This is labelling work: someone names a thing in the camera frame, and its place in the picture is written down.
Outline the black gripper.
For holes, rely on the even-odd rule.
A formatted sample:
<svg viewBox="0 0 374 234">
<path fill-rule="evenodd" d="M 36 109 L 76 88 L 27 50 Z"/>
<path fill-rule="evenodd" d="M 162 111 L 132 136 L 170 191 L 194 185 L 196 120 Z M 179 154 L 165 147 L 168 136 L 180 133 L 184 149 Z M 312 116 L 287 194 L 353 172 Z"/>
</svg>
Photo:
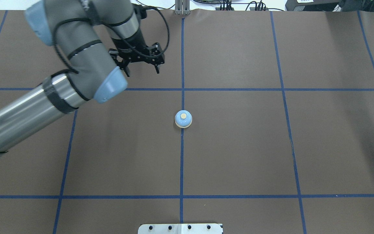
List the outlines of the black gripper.
<svg viewBox="0 0 374 234">
<path fill-rule="evenodd" d="M 109 35 L 115 45 L 115 49 L 110 49 L 109 54 L 127 77 L 131 76 L 129 63 L 134 62 L 152 64 L 156 73 L 160 74 L 160 65 L 165 62 L 160 43 L 148 46 L 140 31 L 124 40 L 112 31 L 109 31 Z"/>
</svg>

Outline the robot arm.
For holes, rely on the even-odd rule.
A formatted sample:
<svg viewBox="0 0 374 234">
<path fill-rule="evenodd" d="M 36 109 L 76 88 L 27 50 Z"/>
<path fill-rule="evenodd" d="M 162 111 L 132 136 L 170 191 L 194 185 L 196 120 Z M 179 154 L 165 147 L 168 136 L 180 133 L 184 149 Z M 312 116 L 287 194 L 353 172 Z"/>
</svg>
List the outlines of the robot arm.
<svg viewBox="0 0 374 234">
<path fill-rule="evenodd" d="M 127 88 L 128 65 L 157 73 L 167 42 L 148 46 L 141 31 L 147 6 L 129 0 L 40 0 L 25 10 L 36 36 L 67 67 L 0 110 L 0 156 L 84 103 L 104 103 Z"/>
</svg>

